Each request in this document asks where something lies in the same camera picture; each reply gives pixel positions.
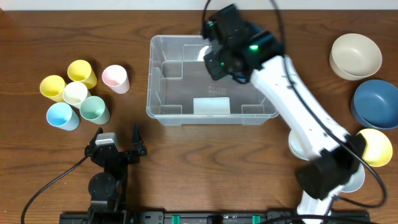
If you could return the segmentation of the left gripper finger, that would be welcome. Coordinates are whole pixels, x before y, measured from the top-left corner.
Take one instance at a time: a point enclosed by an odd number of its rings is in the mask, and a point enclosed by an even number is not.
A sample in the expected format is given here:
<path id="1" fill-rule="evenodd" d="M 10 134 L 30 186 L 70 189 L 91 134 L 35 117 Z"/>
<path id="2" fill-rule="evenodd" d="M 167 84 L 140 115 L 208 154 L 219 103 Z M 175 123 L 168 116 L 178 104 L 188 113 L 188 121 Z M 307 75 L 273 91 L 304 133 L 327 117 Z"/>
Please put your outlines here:
<path id="1" fill-rule="evenodd" d="M 85 147 L 85 156 L 86 157 L 92 157 L 94 152 L 96 151 L 96 138 L 99 134 L 103 133 L 103 128 L 98 128 L 97 132 L 95 133 L 94 137 L 91 139 L 91 141 L 88 143 L 88 145 Z"/>
<path id="2" fill-rule="evenodd" d="M 137 152 L 138 156 L 146 156 L 147 155 L 147 148 L 144 144 L 144 141 L 141 138 L 139 133 L 139 126 L 137 124 L 133 127 L 132 132 L 132 146 L 134 150 Z"/>

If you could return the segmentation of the white small bowl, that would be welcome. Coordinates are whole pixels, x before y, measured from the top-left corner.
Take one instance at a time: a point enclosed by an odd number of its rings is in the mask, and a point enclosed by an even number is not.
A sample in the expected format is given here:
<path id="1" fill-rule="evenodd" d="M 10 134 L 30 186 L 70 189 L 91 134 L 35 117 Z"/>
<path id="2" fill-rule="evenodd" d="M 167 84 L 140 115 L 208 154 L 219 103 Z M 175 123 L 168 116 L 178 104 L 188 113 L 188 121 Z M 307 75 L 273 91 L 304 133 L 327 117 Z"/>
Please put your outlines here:
<path id="1" fill-rule="evenodd" d="M 308 160 L 308 157 L 305 155 L 305 151 L 300 143 L 299 137 L 296 135 L 295 131 L 291 130 L 288 137 L 288 144 L 291 153 L 301 159 L 301 160 Z"/>

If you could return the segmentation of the beige bowl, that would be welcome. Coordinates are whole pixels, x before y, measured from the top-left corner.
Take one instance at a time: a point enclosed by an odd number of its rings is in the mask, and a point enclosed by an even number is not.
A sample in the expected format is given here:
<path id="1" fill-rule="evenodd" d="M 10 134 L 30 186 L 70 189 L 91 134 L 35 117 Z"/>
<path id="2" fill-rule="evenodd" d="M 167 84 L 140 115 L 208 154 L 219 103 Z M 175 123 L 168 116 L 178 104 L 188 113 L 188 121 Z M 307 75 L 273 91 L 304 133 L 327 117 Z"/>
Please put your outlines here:
<path id="1" fill-rule="evenodd" d="M 370 38 L 361 34 L 345 34 L 334 41 L 329 63 L 339 77 L 351 81 L 361 80 L 380 69 L 382 53 Z"/>

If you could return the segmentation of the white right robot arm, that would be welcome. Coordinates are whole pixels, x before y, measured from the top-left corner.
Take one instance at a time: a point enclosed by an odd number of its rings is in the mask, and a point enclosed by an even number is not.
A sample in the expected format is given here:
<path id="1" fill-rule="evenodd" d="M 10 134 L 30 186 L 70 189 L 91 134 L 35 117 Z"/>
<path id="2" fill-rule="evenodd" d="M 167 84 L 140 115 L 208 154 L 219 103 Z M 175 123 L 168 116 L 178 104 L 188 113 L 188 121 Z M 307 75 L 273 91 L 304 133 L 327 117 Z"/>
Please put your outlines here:
<path id="1" fill-rule="evenodd" d="M 364 165 L 364 138 L 350 135 L 322 108 L 285 53 L 284 38 L 245 21 L 235 5 L 203 16 L 201 34 L 211 44 L 204 61 L 212 79 L 252 84 L 298 137 L 308 164 L 295 173 L 303 191 L 297 213 L 305 222 L 319 221 Z"/>

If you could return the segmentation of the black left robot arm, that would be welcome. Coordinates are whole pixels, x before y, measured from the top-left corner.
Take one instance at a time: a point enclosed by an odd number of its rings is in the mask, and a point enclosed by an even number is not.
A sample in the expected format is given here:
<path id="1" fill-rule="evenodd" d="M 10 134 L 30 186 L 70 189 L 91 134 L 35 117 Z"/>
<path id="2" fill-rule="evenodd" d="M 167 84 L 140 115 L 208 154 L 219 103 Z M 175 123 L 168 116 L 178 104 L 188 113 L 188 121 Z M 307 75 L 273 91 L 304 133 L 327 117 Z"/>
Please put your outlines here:
<path id="1" fill-rule="evenodd" d="M 147 155 L 147 148 L 139 134 L 138 125 L 132 131 L 131 149 L 119 151 L 115 133 L 104 133 L 99 128 L 85 147 L 85 155 L 104 169 L 93 176 L 88 184 L 91 195 L 91 208 L 97 211 L 116 212 L 125 207 L 127 167 L 140 162 Z"/>

